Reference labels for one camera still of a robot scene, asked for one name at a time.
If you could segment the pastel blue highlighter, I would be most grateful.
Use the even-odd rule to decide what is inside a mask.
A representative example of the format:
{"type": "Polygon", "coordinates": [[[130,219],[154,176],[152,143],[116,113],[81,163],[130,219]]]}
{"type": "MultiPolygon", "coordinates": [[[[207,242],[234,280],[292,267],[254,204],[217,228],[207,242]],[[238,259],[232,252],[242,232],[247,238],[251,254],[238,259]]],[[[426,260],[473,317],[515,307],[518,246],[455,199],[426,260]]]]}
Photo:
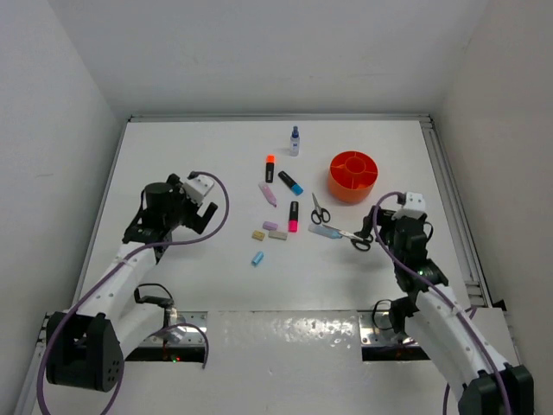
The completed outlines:
{"type": "Polygon", "coordinates": [[[323,225],[316,225],[316,224],[310,224],[308,226],[308,230],[311,233],[323,236],[325,238],[329,239],[341,239],[342,235],[340,234],[339,230],[336,230],[332,227],[326,227],[323,225]]]}

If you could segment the purple eraser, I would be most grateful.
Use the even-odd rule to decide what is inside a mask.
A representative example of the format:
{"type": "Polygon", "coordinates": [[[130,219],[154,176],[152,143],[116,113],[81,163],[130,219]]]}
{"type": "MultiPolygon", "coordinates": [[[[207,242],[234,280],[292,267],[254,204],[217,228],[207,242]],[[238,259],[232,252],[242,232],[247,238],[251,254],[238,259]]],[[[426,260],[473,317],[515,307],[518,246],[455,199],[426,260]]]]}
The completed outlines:
{"type": "Polygon", "coordinates": [[[268,231],[275,231],[278,229],[278,225],[270,221],[265,221],[262,225],[262,228],[268,231]]]}

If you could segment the pastel purple highlighter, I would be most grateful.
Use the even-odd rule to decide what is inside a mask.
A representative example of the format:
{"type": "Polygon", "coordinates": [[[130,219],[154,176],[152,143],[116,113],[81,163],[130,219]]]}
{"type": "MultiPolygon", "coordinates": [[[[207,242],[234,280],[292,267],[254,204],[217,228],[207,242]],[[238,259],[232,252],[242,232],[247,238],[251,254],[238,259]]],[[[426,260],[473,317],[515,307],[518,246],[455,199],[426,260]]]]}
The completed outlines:
{"type": "Polygon", "coordinates": [[[277,199],[272,193],[270,186],[266,182],[260,182],[258,184],[259,189],[261,190],[265,200],[274,208],[277,207],[277,199]]]}

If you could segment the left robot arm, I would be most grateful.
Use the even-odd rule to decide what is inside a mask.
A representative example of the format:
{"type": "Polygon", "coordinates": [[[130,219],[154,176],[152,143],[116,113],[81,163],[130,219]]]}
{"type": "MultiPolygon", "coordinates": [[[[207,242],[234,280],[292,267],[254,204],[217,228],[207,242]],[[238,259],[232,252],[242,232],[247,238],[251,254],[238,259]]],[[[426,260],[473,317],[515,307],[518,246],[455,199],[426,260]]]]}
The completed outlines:
{"type": "Polygon", "coordinates": [[[43,358],[49,383],[109,392],[124,359],[167,326],[165,315],[173,301],[143,297],[139,286],[174,244],[176,228],[203,234],[218,209],[203,201],[217,183],[212,174],[192,172],[185,179],[172,174],[144,187],[105,275],[70,310],[49,318],[43,358]]]}

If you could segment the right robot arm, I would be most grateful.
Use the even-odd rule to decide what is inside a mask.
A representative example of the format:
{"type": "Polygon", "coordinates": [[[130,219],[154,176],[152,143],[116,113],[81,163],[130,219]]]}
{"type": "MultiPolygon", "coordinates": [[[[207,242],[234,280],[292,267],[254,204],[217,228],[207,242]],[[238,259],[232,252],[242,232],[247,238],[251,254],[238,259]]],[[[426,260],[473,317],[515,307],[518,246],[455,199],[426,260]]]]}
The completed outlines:
{"type": "Polygon", "coordinates": [[[532,414],[534,379],[480,333],[429,257],[426,215],[372,207],[356,234],[390,256],[404,297],[391,302],[395,333],[415,340],[448,383],[460,414],[532,414]]]}

